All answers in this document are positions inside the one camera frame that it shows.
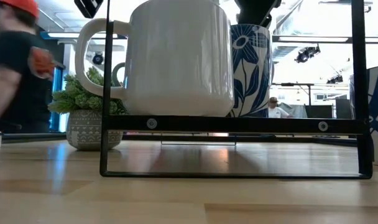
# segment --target person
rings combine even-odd
[[[270,118],[293,118],[292,115],[287,113],[282,108],[277,106],[277,99],[276,97],[271,97],[268,101],[268,117]]]
[[[20,133],[49,132],[53,57],[36,35],[34,0],[0,0],[0,118]]]

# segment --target wooden surface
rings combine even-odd
[[[125,142],[112,170],[356,173],[355,148],[317,144],[177,146]],[[378,224],[372,180],[107,179],[98,152],[65,141],[0,148],[0,224]]]

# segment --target black metal rack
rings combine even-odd
[[[367,100],[366,46],[364,30],[364,0],[352,0],[353,61],[356,119],[271,119],[213,118],[194,116],[111,116],[111,57],[113,21],[106,24],[105,70],[101,160],[99,171],[104,177],[169,177],[169,178],[273,178],[273,179],[370,179],[372,177],[372,139],[369,132]],[[322,134],[356,135],[359,173],[356,175],[262,175],[206,174],[178,172],[115,172],[108,170],[108,131],[188,132],[188,133],[262,133],[262,134]]]

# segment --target man in white shirt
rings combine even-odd
[[[271,97],[268,102],[268,117],[270,118],[293,118],[292,115],[288,114],[282,108],[277,107],[276,97]]]

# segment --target green plant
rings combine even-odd
[[[103,76],[94,67],[90,68],[86,75],[93,83],[103,85]],[[57,91],[52,95],[53,101],[48,105],[51,112],[64,114],[75,110],[102,111],[102,97],[84,89],[75,75],[67,75],[65,81],[65,90]],[[110,114],[127,114],[121,100],[111,99]]]

